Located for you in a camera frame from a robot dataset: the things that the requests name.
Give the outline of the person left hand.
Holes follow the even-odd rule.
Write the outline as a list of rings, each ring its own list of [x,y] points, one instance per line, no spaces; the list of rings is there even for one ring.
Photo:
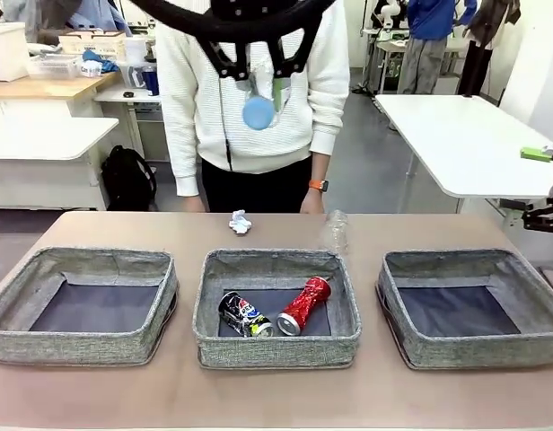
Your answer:
[[[308,190],[301,204],[300,213],[306,215],[321,215],[324,213],[323,196],[319,190]]]

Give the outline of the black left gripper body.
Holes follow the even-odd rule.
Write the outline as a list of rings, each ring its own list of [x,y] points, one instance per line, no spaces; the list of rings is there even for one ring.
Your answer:
[[[305,28],[320,16],[316,6],[295,6],[258,20],[231,22],[205,13],[206,37],[212,41],[249,43],[280,37]]]

